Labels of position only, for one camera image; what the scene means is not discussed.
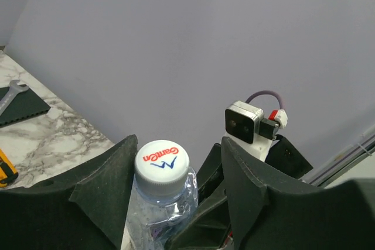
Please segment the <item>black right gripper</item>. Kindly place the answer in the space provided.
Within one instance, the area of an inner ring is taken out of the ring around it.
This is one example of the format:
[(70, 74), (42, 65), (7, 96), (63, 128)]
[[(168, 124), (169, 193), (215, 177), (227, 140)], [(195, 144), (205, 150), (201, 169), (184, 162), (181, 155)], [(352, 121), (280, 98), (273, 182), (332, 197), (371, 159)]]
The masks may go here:
[[(278, 134), (265, 161), (284, 174), (300, 179), (313, 169), (299, 150), (284, 136)], [(221, 162), (221, 144), (215, 143), (196, 174), (199, 200), (208, 198), (224, 179)]]

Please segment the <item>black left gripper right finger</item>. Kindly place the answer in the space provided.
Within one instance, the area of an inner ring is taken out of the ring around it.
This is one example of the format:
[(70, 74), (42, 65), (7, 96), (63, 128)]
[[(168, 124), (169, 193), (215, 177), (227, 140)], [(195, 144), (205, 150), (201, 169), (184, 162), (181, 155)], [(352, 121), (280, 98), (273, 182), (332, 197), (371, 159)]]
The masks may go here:
[(221, 161), (235, 249), (373, 249), (374, 180), (324, 189), (251, 156), (231, 138)]

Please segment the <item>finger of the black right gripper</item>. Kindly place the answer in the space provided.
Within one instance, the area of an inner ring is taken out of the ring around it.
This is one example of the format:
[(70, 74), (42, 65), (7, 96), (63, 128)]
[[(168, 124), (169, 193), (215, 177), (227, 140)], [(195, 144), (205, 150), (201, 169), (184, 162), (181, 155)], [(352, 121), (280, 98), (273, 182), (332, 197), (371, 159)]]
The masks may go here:
[(165, 249), (219, 249), (231, 230), (224, 183), (204, 199), (184, 229), (170, 237)]

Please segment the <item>clear crushed bottle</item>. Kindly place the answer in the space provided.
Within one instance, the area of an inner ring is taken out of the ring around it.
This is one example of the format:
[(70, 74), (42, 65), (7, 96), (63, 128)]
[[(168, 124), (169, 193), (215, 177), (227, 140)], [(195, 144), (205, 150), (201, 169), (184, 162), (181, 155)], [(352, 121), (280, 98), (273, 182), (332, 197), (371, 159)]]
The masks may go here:
[(168, 140), (144, 145), (135, 157), (126, 228), (134, 249), (164, 249), (199, 204), (196, 172), (187, 151)]

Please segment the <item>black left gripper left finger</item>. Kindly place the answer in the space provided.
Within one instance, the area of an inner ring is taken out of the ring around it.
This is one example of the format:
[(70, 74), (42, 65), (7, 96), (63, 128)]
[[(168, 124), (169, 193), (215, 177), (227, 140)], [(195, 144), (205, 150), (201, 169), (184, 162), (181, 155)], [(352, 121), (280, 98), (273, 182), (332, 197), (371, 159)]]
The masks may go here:
[(138, 140), (57, 176), (1, 190), (1, 249), (120, 249)]

